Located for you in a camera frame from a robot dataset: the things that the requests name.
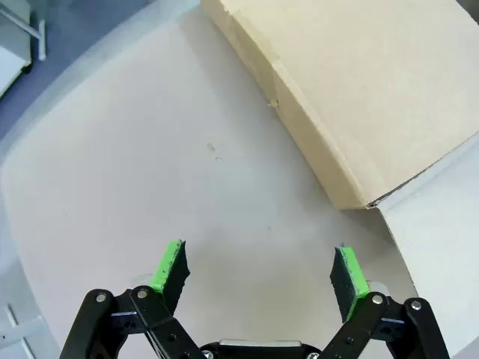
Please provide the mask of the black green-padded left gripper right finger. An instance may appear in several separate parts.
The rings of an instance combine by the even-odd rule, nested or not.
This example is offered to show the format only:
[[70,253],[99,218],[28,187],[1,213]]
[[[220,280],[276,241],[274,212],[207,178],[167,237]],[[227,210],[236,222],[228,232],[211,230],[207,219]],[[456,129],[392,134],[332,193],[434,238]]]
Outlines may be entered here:
[[351,247],[335,248],[330,281],[343,324],[321,358],[359,358],[371,340],[384,342],[393,358],[449,357],[430,303],[400,304],[372,290]]

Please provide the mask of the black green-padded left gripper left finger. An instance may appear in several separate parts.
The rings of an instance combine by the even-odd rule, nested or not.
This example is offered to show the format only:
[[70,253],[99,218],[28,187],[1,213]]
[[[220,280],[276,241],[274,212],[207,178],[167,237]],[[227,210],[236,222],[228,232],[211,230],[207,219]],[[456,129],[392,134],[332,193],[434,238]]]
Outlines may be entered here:
[[115,296],[92,289],[83,299],[61,358],[117,358],[131,335],[143,334],[158,358],[203,358],[174,311],[189,269],[186,243],[168,244],[150,283]]

